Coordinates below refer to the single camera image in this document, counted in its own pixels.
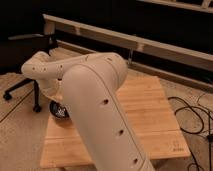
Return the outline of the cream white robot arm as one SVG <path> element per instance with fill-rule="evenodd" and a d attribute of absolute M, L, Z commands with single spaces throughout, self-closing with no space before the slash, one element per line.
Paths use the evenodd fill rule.
<path fill-rule="evenodd" d="M 116 96 L 128 72 L 120 55 L 91 53 L 52 61 L 38 52 L 21 71 L 47 97 L 62 93 L 61 103 L 98 171 L 155 171 Z"/>

